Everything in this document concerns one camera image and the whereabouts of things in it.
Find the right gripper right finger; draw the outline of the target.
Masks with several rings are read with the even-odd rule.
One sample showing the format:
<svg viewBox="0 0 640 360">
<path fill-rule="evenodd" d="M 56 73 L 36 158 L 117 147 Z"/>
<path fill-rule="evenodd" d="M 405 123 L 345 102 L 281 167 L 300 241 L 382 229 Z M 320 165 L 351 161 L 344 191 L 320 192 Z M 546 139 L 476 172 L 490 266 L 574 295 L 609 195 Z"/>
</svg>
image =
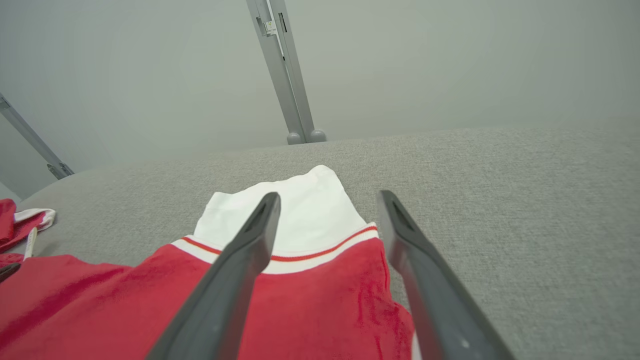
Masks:
<svg viewBox="0 0 640 360">
<path fill-rule="evenodd" d="M 402 276 L 414 360 L 512 360 L 514 355 L 434 244 L 390 190 L 377 196 L 386 257 Z"/>
</svg>

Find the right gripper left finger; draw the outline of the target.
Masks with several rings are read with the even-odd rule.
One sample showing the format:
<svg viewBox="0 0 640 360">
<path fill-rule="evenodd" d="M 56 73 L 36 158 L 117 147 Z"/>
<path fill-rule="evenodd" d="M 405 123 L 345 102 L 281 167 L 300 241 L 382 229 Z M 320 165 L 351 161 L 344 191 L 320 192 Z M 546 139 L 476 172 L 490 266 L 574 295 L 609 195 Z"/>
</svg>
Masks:
<svg viewBox="0 0 640 360">
<path fill-rule="evenodd" d="M 149 360 L 235 360 L 258 275 L 269 265 L 281 197 L 265 194 L 149 351 Z"/>
</svg>

